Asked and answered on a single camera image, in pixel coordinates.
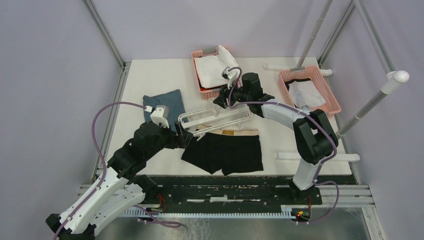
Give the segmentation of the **white clip hanger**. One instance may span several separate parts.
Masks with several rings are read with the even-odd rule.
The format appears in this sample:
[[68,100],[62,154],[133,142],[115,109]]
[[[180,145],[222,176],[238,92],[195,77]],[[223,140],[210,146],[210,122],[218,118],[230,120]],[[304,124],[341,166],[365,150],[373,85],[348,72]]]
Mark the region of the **white clip hanger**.
[[252,113],[247,106],[239,106],[234,109],[223,109],[216,106],[185,112],[177,120],[180,126],[194,137],[202,137],[215,130],[239,126],[251,117]]

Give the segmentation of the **pink basket with white cloth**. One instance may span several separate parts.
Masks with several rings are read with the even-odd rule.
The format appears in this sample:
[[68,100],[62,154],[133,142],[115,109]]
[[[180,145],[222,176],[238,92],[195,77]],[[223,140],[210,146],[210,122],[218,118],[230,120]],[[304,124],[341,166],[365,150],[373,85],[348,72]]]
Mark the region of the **pink basket with white cloth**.
[[221,86],[215,87],[215,88],[203,88],[200,85],[199,77],[198,77],[197,72],[196,72],[196,65],[194,63],[194,57],[201,57],[202,54],[205,54],[207,56],[207,55],[212,55],[212,54],[217,54],[217,53],[218,53],[218,46],[212,47],[212,48],[207,48],[207,49],[195,50],[191,53],[191,58],[192,58],[192,61],[193,61],[193,64],[194,64],[194,71],[195,71],[196,79],[197,79],[197,82],[198,82],[200,95],[201,95],[201,98],[203,100],[207,100],[207,99],[211,99],[211,98],[216,97],[219,94],[219,88]]

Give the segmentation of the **black underwear beige waistband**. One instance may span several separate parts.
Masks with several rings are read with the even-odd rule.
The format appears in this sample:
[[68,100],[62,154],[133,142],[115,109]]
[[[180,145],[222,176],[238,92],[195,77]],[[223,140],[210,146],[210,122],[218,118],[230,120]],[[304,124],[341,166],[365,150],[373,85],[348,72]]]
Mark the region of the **black underwear beige waistband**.
[[223,130],[193,138],[181,159],[209,174],[222,171],[224,176],[263,171],[259,131]]

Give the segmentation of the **pink basket with underwear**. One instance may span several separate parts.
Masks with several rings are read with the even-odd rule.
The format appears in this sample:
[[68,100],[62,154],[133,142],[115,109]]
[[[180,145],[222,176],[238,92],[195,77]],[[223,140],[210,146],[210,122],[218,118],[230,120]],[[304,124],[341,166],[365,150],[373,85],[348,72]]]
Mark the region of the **pink basket with underwear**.
[[321,70],[315,65],[280,71],[277,84],[284,102],[291,107],[320,109],[329,118],[342,110]]

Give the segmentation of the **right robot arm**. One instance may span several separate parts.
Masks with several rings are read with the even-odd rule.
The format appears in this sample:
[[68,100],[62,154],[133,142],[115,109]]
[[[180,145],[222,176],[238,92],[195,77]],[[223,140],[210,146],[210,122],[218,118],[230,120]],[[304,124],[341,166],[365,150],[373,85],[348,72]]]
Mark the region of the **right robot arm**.
[[275,121],[294,132],[300,162],[292,178],[289,199],[302,204],[309,198],[312,186],[323,164],[337,155],[338,139],[326,113],[321,109],[305,110],[281,103],[264,93],[259,75],[238,73],[232,67],[221,73],[226,81],[213,103],[223,109],[246,105],[249,111],[264,119]]

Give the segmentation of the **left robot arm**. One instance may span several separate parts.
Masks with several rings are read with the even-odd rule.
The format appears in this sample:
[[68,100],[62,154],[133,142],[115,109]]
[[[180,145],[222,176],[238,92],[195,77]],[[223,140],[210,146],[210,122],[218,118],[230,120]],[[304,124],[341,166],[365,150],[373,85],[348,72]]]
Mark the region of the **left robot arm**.
[[163,149],[184,149],[193,134],[176,122],[176,131],[145,122],[115,151],[103,173],[66,211],[52,213],[46,224],[55,240],[94,240],[114,219],[142,202],[157,198],[156,184],[137,174]]

